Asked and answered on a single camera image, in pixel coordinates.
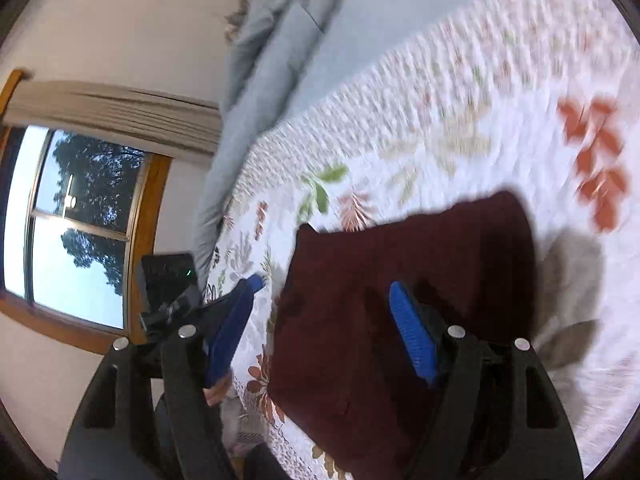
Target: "blue gripper pad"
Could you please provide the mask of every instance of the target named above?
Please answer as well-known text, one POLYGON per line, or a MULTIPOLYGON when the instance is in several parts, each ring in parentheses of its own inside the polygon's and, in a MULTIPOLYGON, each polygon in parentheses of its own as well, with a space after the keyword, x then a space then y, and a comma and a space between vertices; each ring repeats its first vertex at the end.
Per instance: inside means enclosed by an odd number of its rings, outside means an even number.
POLYGON ((414 302, 400 282, 389 288, 389 306, 418 377, 433 386, 438 378, 436 343, 420 321, 414 302))
POLYGON ((205 374, 207 388, 216 384, 229 371, 231 359, 236 353, 242 332, 254 307, 254 294, 263 286, 264 282, 259 274, 252 274, 236 285, 234 292, 239 289, 239 294, 228 316, 216 336, 207 341, 209 348, 209 368, 205 374))

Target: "window pane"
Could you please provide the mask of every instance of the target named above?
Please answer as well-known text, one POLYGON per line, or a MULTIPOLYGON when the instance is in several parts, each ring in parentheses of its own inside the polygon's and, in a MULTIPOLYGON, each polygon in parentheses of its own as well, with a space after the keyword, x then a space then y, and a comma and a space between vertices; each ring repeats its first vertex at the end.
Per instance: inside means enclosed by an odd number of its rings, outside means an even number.
POLYGON ((125 233, 144 155, 58 130, 47 152, 36 207, 125 233))
POLYGON ((4 286, 24 298, 24 227, 29 194, 38 169, 46 128, 29 126, 24 133, 11 179, 4 224, 4 286))
POLYGON ((35 219, 33 299, 70 316, 123 328, 125 243, 66 225, 62 219, 35 219))

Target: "tree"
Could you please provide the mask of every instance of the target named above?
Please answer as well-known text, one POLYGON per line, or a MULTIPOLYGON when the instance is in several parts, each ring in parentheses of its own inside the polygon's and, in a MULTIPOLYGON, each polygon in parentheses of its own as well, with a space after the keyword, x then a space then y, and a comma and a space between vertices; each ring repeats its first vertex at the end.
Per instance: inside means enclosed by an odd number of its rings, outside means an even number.
POLYGON ((67 230, 61 238, 66 252, 73 256, 76 267, 88 269, 94 262, 102 264, 107 282, 113 285, 118 296, 122 296, 124 242, 72 229, 67 230))
MULTIPOLYGON (((126 232, 144 152, 65 132, 52 154, 60 166, 59 190, 54 200, 61 210, 69 176, 73 175, 70 194, 76 197, 76 206, 67 209, 66 216, 126 232)), ((88 268, 93 262, 102 264, 108 283, 122 295, 123 242, 76 230, 67 230, 61 238, 76 267, 88 268)))

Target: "white wall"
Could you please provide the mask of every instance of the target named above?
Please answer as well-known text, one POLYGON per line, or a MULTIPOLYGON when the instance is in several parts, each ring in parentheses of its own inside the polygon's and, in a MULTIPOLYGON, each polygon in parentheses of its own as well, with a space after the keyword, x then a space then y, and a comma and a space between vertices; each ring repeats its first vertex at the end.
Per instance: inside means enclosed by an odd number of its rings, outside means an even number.
MULTIPOLYGON (((0 50, 37 80, 119 84, 219 101, 224 16, 238 0, 32 0, 0 50)), ((157 251, 182 251, 205 169, 174 161, 157 251)), ((66 432, 100 356, 60 344, 0 314, 0 397, 34 451, 57 469, 66 432)))
POLYGON ((66 432, 100 359, 0 314, 0 399, 50 468, 58 469, 66 432))
POLYGON ((0 50, 0 81, 25 67, 41 80, 219 101, 224 16, 237 8, 238 0, 31 0, 0 50))
POLYGON ((156 229, 156 253, 191 251, 193 213, 202 195, 208 166, 174 160, 169 168, 156 229))

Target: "sky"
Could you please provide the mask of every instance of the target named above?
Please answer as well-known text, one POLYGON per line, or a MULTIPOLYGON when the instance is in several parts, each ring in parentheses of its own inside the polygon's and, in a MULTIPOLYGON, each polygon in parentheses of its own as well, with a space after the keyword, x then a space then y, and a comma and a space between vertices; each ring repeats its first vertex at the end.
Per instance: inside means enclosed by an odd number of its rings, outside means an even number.
MULTIPOLYGON (((47 129, 30 126, 24 134, 12 177, 4 228, 4 282, 8 290, 24 296, 24 227, 29 193, 47 129)), ((58 190, 58 167, 49 156, 43 173, 38 205, 50 203, 58 190)), ((62 245, 65 221, 37 218, 33 235, 33 296, 37 303, 88 321, 123 328, 122 297, 107 283, 102 264, 77 268, 62 245)))

